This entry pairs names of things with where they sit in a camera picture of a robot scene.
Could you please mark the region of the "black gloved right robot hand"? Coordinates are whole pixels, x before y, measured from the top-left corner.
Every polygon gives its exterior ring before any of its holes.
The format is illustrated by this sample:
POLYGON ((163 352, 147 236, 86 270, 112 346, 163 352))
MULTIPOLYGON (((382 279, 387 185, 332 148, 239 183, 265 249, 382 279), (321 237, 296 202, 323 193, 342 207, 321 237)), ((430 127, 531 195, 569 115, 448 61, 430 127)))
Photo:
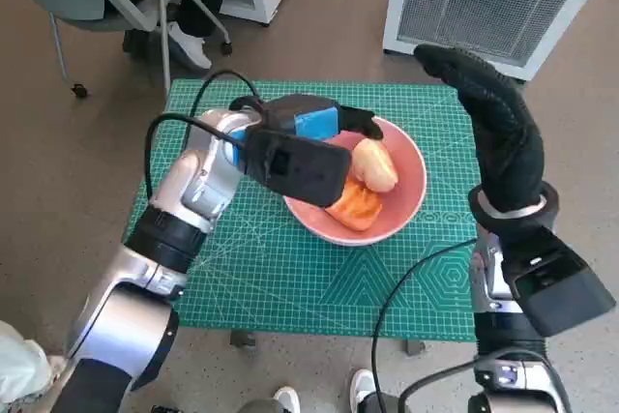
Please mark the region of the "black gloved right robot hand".
POLYGON ((489 204, 502 214, 538 204, 544 144, 514 83, 462 49, 421 44, 414 57, 429 76, 457 90, 471 119, 482 190, 489 204))

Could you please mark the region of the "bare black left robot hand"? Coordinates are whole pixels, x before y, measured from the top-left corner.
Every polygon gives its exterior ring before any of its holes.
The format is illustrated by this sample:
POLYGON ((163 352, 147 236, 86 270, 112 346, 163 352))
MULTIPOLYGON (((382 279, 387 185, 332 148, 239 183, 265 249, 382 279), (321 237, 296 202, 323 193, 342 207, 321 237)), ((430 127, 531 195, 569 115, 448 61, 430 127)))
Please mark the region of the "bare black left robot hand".
POLYGON ((300 137, 326 140, 341 132, 381 140, 383 132, 370 110, 341 105, 325 97, 292 94, 265 104, 268 127, 300 137))

